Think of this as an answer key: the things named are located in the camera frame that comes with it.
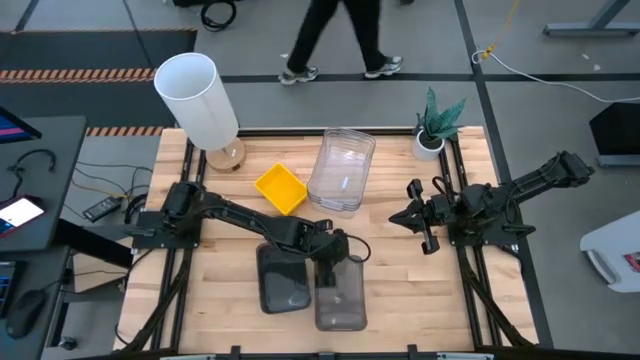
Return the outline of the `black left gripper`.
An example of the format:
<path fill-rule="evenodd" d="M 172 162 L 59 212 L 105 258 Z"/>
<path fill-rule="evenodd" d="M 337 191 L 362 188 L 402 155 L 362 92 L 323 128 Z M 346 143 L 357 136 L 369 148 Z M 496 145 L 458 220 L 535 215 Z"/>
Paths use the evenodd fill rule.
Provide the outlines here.
<path fill-rule="evenodd" d="M 319 263 L 319 286 L 335 287 L 337 283 L 336 262 L 349 255 L 347 234 L 340 228 L 333 228 L 333 221 L 324 219 L 304 224 L 300 251 Z"/>

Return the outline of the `grey sneaker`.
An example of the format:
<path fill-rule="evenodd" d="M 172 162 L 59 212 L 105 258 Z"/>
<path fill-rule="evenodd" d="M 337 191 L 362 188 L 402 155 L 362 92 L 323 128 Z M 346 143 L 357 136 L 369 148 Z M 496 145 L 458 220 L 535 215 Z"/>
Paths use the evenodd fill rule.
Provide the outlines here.
<path fill-rule="evenodd" d="M 384 64 L 376 70 L 367 70 L 364 76 L 367 79 L 376 79 L 382 76 L 391 76 L 402 70 L 404 59 L 401 56 L 389 56 Z"/>
<path fill-rule="evenodd" d="M 291 86 L 297 83 L 307 83 L 314 81 L 319 73 L 319 69 L 315 66 L 305 67 L 301 72 L 293 72 L 285 69 L 279 76 L 278 80 L 283 86 Z"/>

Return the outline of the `white plastic object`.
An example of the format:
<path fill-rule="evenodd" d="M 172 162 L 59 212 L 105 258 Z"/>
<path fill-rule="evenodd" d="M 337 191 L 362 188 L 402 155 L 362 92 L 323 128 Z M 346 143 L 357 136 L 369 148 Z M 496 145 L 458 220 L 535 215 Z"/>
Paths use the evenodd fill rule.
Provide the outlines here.
<path fill-rule="evenodd" d="M 580 250 L 611 290 L 640 293 L 640 210 L 587 233 Z"/>

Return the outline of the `white shade wooden base lamp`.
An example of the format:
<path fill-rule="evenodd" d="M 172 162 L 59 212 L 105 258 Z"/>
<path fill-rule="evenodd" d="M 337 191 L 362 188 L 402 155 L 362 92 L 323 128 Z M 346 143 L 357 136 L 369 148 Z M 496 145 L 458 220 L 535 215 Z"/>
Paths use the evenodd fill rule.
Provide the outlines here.
<path fill-rule="evenodd" d="M 154 87 L 213 170 L 228 173 L 243 165 L 239 122 L 211 58 L 196 52 L 169 58 L 157 69 Z"/>

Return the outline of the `black box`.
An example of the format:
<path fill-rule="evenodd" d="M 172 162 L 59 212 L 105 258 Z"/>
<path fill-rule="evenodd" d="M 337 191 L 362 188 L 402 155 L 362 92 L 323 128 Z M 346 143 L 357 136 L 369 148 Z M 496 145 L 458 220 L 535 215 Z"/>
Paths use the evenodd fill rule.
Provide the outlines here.
<path fill-rule="evenodd" d="M 640 104 L 611 104 L 589 126 L 600 166 L 640 167 Z"/>

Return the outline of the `black desk foot bar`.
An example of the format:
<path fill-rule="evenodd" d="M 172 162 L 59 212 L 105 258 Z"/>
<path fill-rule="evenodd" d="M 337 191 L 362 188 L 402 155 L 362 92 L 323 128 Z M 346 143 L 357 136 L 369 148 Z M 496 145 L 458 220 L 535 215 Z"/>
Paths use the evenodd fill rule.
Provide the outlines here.
<path fill-rule="evenodd" d="M 64 219 L 58 220 L 54 242 L 122 268 L 130 269 L 133 263 L 133 255 L 128 247 Z"/>

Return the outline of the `black power adapter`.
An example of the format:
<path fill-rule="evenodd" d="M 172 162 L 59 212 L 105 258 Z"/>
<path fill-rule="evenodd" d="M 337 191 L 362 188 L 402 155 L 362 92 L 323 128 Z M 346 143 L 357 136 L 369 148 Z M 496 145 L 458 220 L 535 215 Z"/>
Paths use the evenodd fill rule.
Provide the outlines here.
<path fill-rule="evenodd" d="M 119 210 L 123 200 L 120 197 L 107 197 L 82 212 L 84 218 L 95 223 L 105 216 Z"/>

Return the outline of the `grey metal table leg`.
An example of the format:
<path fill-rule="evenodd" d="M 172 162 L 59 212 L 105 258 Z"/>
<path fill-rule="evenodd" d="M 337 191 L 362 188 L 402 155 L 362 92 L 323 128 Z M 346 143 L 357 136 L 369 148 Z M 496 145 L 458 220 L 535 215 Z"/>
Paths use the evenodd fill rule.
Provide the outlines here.
<path fill-rule="evenodd" d="M 548 23 L 542 33 L 548 37 L 559 36 L 619 36 L 634 37 L 640 34 L 640 22 L 616 22 L 617 15 L 631 0 L 608 0 L 588 22 Z"/>

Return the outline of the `black computer mouse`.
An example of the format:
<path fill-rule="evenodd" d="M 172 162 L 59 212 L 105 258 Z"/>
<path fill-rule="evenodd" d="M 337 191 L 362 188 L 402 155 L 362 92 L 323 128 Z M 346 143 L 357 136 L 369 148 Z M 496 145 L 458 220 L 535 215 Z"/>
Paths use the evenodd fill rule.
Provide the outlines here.
<path fill-rule="evenodd" d="M 9 310 L 6 317 L 6 334 L 12 339 L 20 339 L 28 335 L 45 305 L 44 290 L 25 292 Z"/>

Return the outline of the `smartphone with lit screen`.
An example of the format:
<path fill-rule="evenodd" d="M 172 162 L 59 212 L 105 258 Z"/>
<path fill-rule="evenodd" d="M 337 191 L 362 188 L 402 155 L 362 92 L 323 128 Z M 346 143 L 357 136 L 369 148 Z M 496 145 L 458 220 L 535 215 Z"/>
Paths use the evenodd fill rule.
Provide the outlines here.
<path fill-rule="evenodd" d="M 0 205 L 0 238 L 42 216 L 44 208 L 34 197 L 21 196 Z"/>

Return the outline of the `black keyboard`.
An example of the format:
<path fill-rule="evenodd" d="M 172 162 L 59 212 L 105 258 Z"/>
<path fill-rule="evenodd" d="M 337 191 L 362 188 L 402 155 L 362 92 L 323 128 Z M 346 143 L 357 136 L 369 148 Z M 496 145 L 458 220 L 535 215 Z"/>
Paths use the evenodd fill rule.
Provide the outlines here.
<path fill-rule="evenodd" d="M 17 271 L 16 262 L 0 262 L 0 319 L 4 318 L 8 311 Z"/>

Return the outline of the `black floor mat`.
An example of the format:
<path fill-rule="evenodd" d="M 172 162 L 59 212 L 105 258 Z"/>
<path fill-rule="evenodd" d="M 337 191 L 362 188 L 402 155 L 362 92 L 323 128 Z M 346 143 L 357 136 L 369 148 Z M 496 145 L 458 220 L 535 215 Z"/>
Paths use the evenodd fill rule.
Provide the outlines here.
<path fill-rule="evenodd" d="M 157 136 L 174 118 L 157 68 L 194 49 L 192 28 L 0 31 L 0 106 L 26 119 L 83 116 L 89 136 Z"/>

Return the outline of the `black aluminium frame rail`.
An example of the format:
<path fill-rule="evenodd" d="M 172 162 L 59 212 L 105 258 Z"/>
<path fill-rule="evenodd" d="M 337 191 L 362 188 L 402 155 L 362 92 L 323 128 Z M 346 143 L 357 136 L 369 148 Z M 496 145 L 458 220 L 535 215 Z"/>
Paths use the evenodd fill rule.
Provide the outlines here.
<path fill-rule="evenodd" d="M 445 187 L 447 189 L 450 189 L 452 187 L 452 177 L 451 177 L 451 172 L 448 165 L 448 158 L 445 150 L 443 150 L 440 153 L 439 162 L 440 162 L 442 175 L 445 181 Z M 464 248 L 460 248 L 457 246 L 454 246 L 454 250 L 456 252 L 458 267 L 461 274 L 461 287 L 463 289 L 463 296 L 464 296 L 466 312 L 467 312 L 467 317 L 469 322 L 471 339 L 473 343 L 473 348 L 476 349 L 477 347 L 483 344 L 483 338 L 482 338 L 482 331 L 481 331 L 480 322 L 479 322 L 478 313 L 477 313 L 477 307 L 475 304 L 474 292 L 472 287 L 466 282 L 464 278 L 463 261 L 467 260 L 466 250 Z"/>
<path fill-rule="evenodd" d="M 199 154 L 199 162 L 198 162 L 197 172 L 196 172 L 196 182 L 199 184 L 203 183 L 203 178 L 206 172 L 205 167 L 206 167 L 206 155 L 205 155 L 205 152 L 201 150 Z M 194 252 L 193 249 L 186 249 L 183 252 L 183 259 L 181 264 L 181 270 L 183 271 L 183 282 L 177 294 L 174 321 L 173 321 L 173 327 L 172 327 L 171 339 L 170 339 L 171 349 L 176 352 L 179 351 L 179 347 L 180 347 L 182 325 L 183 325 L 184 313 L 186 308 L 186 298 L 187 298 L 187 292 L 188 292 L 193 252 Z"/>
<path fill-rule="evenodd" d="M 186 143 L 186 149 L 185 149 L 184 158 L 182 162 L 182 170 L 180 174 L 181 181 L 185 181 L 189 178 L 193 150 L 194 150 L 194 146 L 191 143 L 191 141 L 188 140 Z M 172 281 L 174 263 L 175 263 L 175 253 L 176 253 L 175 249 L 168 249 L 166 252 L 163 276 L 161 279 L 159 304 L 164 303 L 164 298 L 169 290 L 169 286 Z M 158 318 L 157 326 L 155 327 L 151 336 L 151 343 L 150 343 L 151 350 L 158 350 L 161 347 L 162 334 L 164 329 L 164 318 L 165 318 L 165 315 L 161 315 Z"/>
<path fill-rule="evenodd" d="M 462 160 L 462 152 L 460 143 L 458 140 L 452 142 L 452 151 L 454 155 L 454 162 L 457 167 L 457 174 L 459 179 L 459 184 L 461 188 L 464 188 L 468 185 L 468 179 L 466 175 L 466 169 L 464 166 L 464 162 Z M 478 280 L 482 286 L 483 292 L 489 297 L 490 300 L 493 299 L 491 293 L 491 287 L 489 283 L 489 277 L 486 268 L 486 262 L 484 258 L 484 251 L 482 245 L 474 245 L 472 247 L 475 261 L 475 268 L 477 271 Z M 496 346 L 502 346 L 502 333 L 499 328 L 499 324 L 496 321 L 495 317 L 489 311 L 489 308 L 485 306 L 487 322 L 489 326 L 489 332 L 491 337 L 491 343 Z"/>

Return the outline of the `black frame beam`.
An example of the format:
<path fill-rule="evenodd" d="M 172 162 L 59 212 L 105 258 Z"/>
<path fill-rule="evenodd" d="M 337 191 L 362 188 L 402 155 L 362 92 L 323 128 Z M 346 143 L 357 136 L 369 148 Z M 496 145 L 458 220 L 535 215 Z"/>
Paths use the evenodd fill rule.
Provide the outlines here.
<path fill-rule="evenodd" d="M 229 353 L 179 354 L 175 350 L 114 351 L 72 360 L 640 360 L 638 354 L 533 347 L 481 346 L 466 351 L 419 351 L 414 344 L 401 352 L 249 353 L 232 346 Z"/>

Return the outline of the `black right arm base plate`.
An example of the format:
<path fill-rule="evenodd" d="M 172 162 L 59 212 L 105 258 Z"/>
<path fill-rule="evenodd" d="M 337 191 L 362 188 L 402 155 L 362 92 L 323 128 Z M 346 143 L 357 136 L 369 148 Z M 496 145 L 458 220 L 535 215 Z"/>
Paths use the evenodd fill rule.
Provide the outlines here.
<path fill-rule="evenodd" d="M 449 240 L 455 246 L 517 245 L 519 240 L 536 231 L 532 225 L 494 223 L 486 228 L 447 227 Z"/>

